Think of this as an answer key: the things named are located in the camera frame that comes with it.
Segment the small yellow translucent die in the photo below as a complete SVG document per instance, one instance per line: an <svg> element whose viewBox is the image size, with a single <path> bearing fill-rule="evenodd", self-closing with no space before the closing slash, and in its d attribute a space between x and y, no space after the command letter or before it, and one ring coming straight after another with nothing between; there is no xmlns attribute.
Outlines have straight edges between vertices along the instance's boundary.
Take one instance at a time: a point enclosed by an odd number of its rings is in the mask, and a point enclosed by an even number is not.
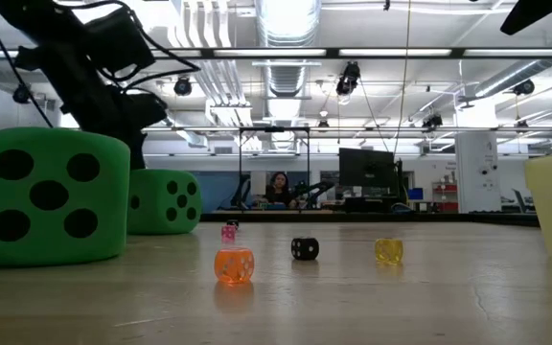
<svg viewBox="0 0 552 345"><path fill-rule="evenodd" d="M377 239L375 255L379 263L398 265L403 259L403 242L392 238Z"/></svg>

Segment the green foam die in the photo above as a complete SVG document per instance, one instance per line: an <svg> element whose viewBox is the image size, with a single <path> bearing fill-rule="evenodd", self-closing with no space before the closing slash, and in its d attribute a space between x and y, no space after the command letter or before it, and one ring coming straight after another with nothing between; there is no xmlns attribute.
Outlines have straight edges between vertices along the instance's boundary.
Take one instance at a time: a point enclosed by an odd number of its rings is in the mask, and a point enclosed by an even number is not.
<svg viewBox="0 0 552 345"><path fill-rule="evenodd" d="M130 235L191 233L202 214L198 181L189 172L144 169L130 173Z"/></svg>
<svg viewBox="0 0 552 345"><path fill-rule="evenodd" d="M0 265L69 265L125 248L129 150L100 134L0 130Z"/></svg>

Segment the white pillar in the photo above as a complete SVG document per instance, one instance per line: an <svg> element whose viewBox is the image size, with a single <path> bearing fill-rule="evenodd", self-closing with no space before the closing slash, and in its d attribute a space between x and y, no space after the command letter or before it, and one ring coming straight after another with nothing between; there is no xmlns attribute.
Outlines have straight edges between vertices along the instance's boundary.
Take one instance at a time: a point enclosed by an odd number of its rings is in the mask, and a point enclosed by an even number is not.
<svg viewBox="0 0 552 345"><path fill-rule="evenodd" d="M500 212L496 135L492 131L458 133L455 138L459 212Z"/></svg>

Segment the grey office chair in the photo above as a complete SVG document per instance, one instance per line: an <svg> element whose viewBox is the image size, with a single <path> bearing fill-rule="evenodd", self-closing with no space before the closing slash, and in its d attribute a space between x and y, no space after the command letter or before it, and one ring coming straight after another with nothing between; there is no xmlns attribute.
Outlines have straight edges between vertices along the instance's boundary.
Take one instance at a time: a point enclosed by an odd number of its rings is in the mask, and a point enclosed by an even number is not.
<svg viewBox="0 0 552 345"><path fill-rule="evenodd" d="M536 214L537 213L536 208L533 204L527 204L525 202L525 199L522 196L522 194L520 193L520 191L518 191L516 189L513 189L513 192L515 194L519 209L520 209L522 214Z"/></svg>

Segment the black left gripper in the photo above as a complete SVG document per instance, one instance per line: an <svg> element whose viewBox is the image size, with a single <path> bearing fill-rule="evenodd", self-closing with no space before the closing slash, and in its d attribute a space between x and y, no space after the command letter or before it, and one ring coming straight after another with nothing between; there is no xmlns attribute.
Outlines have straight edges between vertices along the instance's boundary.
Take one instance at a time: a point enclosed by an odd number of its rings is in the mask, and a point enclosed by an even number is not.
<svg viewBox="0 0 552 345"><path fill-rule="evenodd" d="M166 118L165 104L150 93L127 94L102 80L88 57L67 44L20 46L14 59L20 69L40 70L62 101L61 111L71 114L84 131L128 140L130 168L146 167L145 127Z"/></svg>

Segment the red shelf rack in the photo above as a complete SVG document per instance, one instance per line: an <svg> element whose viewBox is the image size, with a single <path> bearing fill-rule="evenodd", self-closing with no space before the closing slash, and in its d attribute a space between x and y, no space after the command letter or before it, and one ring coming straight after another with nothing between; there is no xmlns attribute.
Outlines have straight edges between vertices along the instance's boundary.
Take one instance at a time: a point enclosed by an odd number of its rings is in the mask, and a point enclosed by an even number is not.
<svg viewBox="0 0 552 345"><path fill-rule="evenodd" d="M456 183L433 182L431 186L433 204L441 213L457 213L459 210L458 188Z"/></svg>

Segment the person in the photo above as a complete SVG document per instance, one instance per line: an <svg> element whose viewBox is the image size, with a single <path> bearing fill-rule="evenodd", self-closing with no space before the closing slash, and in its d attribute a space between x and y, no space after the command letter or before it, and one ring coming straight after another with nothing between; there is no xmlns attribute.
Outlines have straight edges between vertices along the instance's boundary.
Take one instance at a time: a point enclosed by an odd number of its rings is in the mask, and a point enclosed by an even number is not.
<svg viewBox="0 0 552 345"><path fill-rule="evenodd" d="M289 209L298 206L297 199L289 189L288 176L284 172L275 172L270 177L269 184L265 187L263 201L270 204L285 205Z"/></svg>

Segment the small orange translucent die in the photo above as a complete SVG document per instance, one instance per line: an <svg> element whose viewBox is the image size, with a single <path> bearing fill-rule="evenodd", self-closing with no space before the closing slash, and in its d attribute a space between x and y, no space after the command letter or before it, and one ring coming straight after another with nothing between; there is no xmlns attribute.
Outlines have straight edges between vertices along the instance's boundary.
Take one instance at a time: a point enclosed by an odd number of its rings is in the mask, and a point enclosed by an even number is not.
<svg viewBox="0 0 552 345"><path fill-rule="evenodd" d="M215 255L214 271L225 284L245 284L254 273L254 254L245 247L225 247Z"/></svg>

